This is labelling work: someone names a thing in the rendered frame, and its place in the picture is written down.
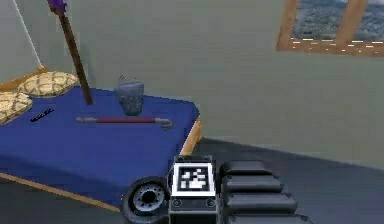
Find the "cream patterned pillow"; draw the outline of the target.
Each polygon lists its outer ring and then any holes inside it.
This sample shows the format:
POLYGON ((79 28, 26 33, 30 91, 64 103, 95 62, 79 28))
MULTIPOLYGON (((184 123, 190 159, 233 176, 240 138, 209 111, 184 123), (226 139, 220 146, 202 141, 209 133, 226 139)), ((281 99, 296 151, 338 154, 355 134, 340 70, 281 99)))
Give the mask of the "cream patterned pillow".
POLYGON ((32 99, 23 93, 0 92, 0 125, 7 124, 29 110, 32 99))
POLYGON ((51 71, 26 79, 17 90, 33 97, 50 98, 65 94, 79 82, 76 75, 51 71))

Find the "wooden framed window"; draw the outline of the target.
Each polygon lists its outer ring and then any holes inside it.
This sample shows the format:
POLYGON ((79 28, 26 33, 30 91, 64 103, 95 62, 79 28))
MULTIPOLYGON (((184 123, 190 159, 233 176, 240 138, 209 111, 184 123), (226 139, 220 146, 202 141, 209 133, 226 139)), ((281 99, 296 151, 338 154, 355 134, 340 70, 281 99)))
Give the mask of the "wooden framed window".
POLYGON ((384 0, 285 0, 276 49, 384 57, 384 0))

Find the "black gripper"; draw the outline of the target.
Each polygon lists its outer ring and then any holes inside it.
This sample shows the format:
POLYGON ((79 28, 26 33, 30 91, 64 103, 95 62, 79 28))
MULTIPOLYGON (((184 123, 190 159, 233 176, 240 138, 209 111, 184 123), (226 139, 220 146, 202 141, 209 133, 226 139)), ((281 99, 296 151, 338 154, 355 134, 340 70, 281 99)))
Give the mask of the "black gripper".
POLYGON ((170 193, 165 177, 136 180, 121 197, 124 224, 168 224, 170 193))

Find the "grey bucket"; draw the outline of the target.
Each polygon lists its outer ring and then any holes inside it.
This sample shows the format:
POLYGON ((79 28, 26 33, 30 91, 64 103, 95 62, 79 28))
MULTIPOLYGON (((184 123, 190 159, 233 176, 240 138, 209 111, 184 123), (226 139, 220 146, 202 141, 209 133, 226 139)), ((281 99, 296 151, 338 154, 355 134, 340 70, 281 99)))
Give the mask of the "grey bucket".
POLYGON ((121 75, 114 89, 117 100, 124 113, 137 116, 142 112, 144 102, 144 84, 134 76, 121 75))

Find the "blue bed with wooden frame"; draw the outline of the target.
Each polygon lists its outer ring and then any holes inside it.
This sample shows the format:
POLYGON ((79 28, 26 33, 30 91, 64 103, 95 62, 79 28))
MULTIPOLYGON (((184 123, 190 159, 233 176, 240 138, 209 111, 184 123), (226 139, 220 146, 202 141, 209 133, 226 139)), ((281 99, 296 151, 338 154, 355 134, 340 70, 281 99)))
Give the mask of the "blue bed with wooden frame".
MULTIPOLYGON (((26 79, 45 68, 0 83, 0 92, 20 93, 26 79)), ((163 176, 175 156, 188 154, 200 139, 200 113, 188 101, 147 96, 142 112, 127 116, 117 96, 94 89, 87 105, 77 84, 65 94, 29 96, 32 107, 0 125, 0 178, 87 204, 116 211, 130 184, 145 176, 163 176), (30 119, 54 111, 37 122, 30 119), (149 123, 83 123, 77 117, 165 118, 173 127, 149 123)))

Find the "brown stick with purple top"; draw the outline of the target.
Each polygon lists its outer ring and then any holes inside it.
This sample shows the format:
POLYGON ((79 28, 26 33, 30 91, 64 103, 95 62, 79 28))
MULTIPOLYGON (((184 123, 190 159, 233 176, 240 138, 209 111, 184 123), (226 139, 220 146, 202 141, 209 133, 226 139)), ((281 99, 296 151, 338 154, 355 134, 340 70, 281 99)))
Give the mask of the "brown stick with purple top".
POLYGON ((93 99, 91 96, 89 84, 84 72, 81 57, 76 44, 75 36, 72 31, 71 23, 68 17, 66 16, 67 3, 65 2, 65 0, 46 0, 46 1, 49 5, 50 11, 54 13, 60 21, 61 28, 63 30, 65 40, 66 40, 75 70, 76 70, 76 74, 78 76, 80 86, 83 91, 85 102, 87 105, 92 105, 93 99))

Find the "red and grey bat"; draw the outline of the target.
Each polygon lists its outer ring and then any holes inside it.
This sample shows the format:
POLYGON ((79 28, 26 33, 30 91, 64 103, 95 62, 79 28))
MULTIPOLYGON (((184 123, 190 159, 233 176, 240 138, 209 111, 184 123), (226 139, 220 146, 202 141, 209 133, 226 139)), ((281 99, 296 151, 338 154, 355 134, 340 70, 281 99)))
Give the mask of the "red and grey bat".
POLYGON ((92 118, 92 117, 77 117, 78 122, 83 123, 149 123, 159 124, 163 130, 169 130, 173 127, 173 122, 165 118, 92 118))

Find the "small black flat object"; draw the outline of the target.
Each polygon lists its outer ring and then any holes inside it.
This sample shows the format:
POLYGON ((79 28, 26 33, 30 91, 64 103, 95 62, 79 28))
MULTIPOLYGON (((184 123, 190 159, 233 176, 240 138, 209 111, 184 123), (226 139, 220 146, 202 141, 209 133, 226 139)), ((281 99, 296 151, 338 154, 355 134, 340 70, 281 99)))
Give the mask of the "small black flat object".
POLYGON ((44 112, 38 114, 37 116, 31 118, 30 122, 37 122, 38 120, 47 116, 48 114, 52 113, 53 111, 54 111, 54 109, 49 108, 49 109, 45 110, 44 112))

